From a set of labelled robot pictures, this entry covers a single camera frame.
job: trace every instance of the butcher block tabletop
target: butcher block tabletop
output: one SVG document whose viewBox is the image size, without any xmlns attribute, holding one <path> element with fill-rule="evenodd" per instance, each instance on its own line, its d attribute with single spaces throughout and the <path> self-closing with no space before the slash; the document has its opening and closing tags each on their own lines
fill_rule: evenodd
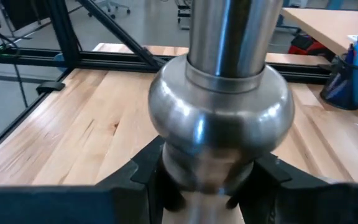
<svg viewBox="0 0 358 224">
<path fill-rule="evenodd" d="M 150 46 L 180 55 L 182 47 Z M 95 50 L 129 52 L 121 44 Z M 315 56 L 268 54 L 268 62 L 316 65 Z M 76 69 L 0 144 L 0 185 L 94 185 L 157 136 L 147 94 L 155 74 Z M 320 85 L 290 83 L 295 120 L 274 154 L 318 177 L 358 182 L 358 110 L 325 104 Z"/>
</svg>

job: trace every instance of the blue pen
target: blue pen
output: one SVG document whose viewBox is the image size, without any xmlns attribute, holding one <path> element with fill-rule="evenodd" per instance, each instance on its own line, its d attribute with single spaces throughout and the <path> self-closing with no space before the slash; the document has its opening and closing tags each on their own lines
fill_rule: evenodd
<svg viewBox="0 0 358 224">
<path fill-rule="evenodd" d="M 354 46 L 353 44 L 351 44 L 349 46 L 349 49 L 347 50 L 345 62 L 349 64 L 353 64 L 353 61 L 354 61 Z"/>
<path fill-rule="evenodd" d="M 354 57 L 354 65 L 358 67 L 358 43 L 354 47 L 356 55 Z M 353 69 L 353 99 L 354 104 L 358 105 L 358 69 Z"/>
</svg>

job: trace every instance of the black cable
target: black cable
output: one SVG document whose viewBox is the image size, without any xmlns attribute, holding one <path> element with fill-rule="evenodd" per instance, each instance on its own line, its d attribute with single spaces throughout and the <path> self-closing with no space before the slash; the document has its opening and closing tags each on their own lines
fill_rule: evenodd
<svg viewBox="0 0 358 224">
<path fill-rule="evenodd" d="M 13 57 L 13 58 L 17 58 L 20 56 L 20 48 L 17 46 L 17 44 L 15 42 L 13 42 L 12 40 L 10 40 L 9 38 L 5 37 L 4 35 L 0 34 L 0 38 L 2 40 L 6 40 L 9 44 L 11 44 L 14 48 L 16 48 L 16 53 L 13 56 L 7 56 L 7 55 L 0 55 L 0 57 Z"/>
<path fill-rule="evenodd" d="M 20 76 L 19 69 L 17 69 L 17 65 L 16 65 L 16 64 L 13 64 L 13 66 L 14 66 L 15 71 L 16 71 L 16 76 L 17 76 L 17 81 L 19 82 L 20 91 L 22 92 L 22 97 L 23 97 L 24 106 L 25 106 L 26 108 L 28 108 L 28 107 L 29 107 L 29 104 L 27 103 L 27 98 L 25 97 L 22 77 Z"/>
</svg>

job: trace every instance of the wooden table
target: wooden table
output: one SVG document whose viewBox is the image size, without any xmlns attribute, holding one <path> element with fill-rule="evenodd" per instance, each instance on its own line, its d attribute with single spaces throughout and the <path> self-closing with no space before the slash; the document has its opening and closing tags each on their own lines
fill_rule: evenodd
<svg viewBox="0 0 358 224">
<path fill-rule="evenodd" d="M 358 34 L 358 11 L 284 8 L 282 15 L 337 55 L 347 52 L 347 36 Z"/>
<path fill-rule="evenodd" d="M 180 47 L 149 47 L 178 55 Z M 99 44 L 99 51 L 128 52 Z M 268 54 L 269 62 L 314 65 L 316 56 Z M 0 185 L 93 185 L 124 165 L 157 132 L 147 111 L 154 74 L 74 70 L 0 145 Z M 296 115 L 275 154 L 316 176 L 358 181 L 358 110 L 322 102 L 322 86 L 290 84 Z"/>
</svg>

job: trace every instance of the office chair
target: office chair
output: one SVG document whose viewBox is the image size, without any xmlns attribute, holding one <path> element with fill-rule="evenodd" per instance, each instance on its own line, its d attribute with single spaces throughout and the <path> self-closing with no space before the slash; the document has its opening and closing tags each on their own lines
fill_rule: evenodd
<svg viewBox="0 0 358 224">
<path fill-rule="evenodd" d="M 116 7 L 116 9 L 118 9 L 118 8 L 124 8 L 124 9 L 127 9 L 127 14 L 130 14 L 131 13 L 131 10 L 129 9 L 129 7 L 128 6 L 125 6 L 125 5 L 123 5 L 123 4 L 119 4 L 119 3 L 116 3 L 116 2 L 114 2 L 114 1 L 112 1 L 112 0 L 102 0 L 102 1 L 100 1 L 100 2 L 97 2 L 96 3 L 100 8 L 102 8 L 102 7 L 106 7 L 107 8 L 107 11 L 108 12 L 111 12 L 111 8 L 112 7 Z M 116 15 L 114 15 L 114 14 L 111 14 L 110 15 L 113 19 L 115 19 L 116 18 Z"/>
</svg>

